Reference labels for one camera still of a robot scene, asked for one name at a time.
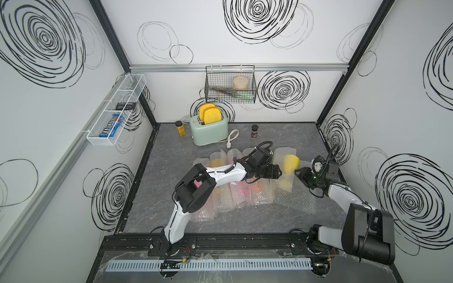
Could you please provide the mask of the bubble wrap of orange glass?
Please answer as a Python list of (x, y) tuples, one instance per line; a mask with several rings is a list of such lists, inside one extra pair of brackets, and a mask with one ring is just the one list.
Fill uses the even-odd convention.
[(249, 179), (244, 180), (244, 184), (251, 191), (251, 204), (264, 205), (274, 202), (274, 189), (270, 185), (270, 179), (265, 178), (264, 175), (270, 174), (269, 166), (271, 165), (271, 156), (263, 162), (260, 173), (260, 178), (255, 175)]

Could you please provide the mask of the yellow wine glass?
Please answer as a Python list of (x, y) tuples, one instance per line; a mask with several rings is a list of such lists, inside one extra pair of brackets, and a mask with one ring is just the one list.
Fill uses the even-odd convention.
[(278, 187), (286, 192), (291, 192), (293, 188), (294, 173), (298, 169), (300, 159), (293, 154), (287, 154), (280, 166), (282, 175), (278, 179)]

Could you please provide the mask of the orange wine glass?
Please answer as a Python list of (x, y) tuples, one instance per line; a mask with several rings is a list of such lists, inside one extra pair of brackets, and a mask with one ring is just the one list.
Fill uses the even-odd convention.
[(272, 198), (272, 192), (270, 187), (270, 181), (267, 179), (260, 179), (252, 184), (252, 197), (256, 201), (270, 200)]

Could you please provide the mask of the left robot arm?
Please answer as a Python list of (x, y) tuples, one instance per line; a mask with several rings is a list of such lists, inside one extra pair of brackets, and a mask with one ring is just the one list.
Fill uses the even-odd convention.
[(194, 165), (176, 184), (172, 194), (174, 204), (168, 224), (164, 227), (164, 237), (169, 246), (180, 242), (193, 213), (200, 210), (214, 189), (231, 182), (260, 179), (279, 179), (283, 172), (272, 164), (273, 153), (269, 147), (255, 147), (243, 158), (230, 165), (205, 167)]

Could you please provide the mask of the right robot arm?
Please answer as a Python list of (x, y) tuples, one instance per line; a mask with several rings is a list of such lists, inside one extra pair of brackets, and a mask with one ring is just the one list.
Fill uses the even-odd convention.
[(335, 162), (314, 162), (312, 167), (295, 171), (298, 179), (310, 190), (319, 189), (323, 196), (335, 201), (346, 213), (342, 229), (313, 225), (306, 243), (314, 254), (338, 249), (384, 265), (394, 263), (394, 217), (360, 198), (341, 180), (339, 165)]

